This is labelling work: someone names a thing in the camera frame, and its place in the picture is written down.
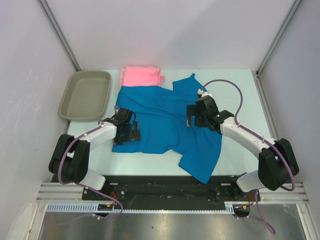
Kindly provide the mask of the blue t shirt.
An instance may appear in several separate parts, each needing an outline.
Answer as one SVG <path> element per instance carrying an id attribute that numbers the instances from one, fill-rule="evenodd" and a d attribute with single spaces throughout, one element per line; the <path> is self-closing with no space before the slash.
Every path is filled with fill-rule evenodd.
<path id="1" fill-rule="evenodd" d="M 114 145 L 112 150 L 144 154 L 173 150 L 182 156 L 179 167 L 207 184 L 220 157 L 222 136 L 208 128 L 187 126 L 187 106 L 195 104 L 202 87 L 195 74 L 174 81 L 172 87 L 121 87 L 116 105 L 136 114 L 141 138 Z"/>

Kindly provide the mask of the beige plastic tray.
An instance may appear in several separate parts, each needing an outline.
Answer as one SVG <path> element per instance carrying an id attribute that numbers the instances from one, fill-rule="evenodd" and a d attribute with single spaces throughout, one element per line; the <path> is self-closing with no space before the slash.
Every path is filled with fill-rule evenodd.
<path id="1" fill-rule="evenodd" d="M 112 76 L 103 70 L 84 70 L 68 80 L 59 115 L 69 121 L 95 121 L 105 113 L 112 88 Z"/>

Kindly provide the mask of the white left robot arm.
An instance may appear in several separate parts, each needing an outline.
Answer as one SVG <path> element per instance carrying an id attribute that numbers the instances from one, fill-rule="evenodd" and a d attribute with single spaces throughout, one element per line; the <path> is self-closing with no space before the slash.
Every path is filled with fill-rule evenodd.
<path id="1" fill-rule="evenodd" d="M 107 178 L 89 167 L 90 152 L 105 142 L 114 146 L 139 141 L 141 134 L 137 115 L 126 108 L 119 108 L 112 117 L 78 135 L 62 134 L 53 151 L 48 170 L 58 177 L 61 184 L 75 183 L 93 189 L 100 200 L 110 196 Z"/>

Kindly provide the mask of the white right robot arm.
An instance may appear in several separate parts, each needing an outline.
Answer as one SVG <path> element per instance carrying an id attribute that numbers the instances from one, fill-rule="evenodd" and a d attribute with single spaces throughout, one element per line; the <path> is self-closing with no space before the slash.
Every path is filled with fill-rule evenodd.
<path id="1" fill-rule="evenodd" d="M 249 192 L 267 188 L 275 191 L 291 182 L 290 190 L 295 188 L 295 176 L 300 169 L 291 143 L 281 138 L 265 138 L 240 124 L 236 116 L 227 110 L 219 111 L 215 100 L 209 96 L 198 98 L 194 105 L 186 107 L 186 125 L 194 124 L 200 128 L 219 133 L 240 144 L 258 160 L 257 170 L 240 175 L 230 188 L 231 196 L 242 201 Z"/>

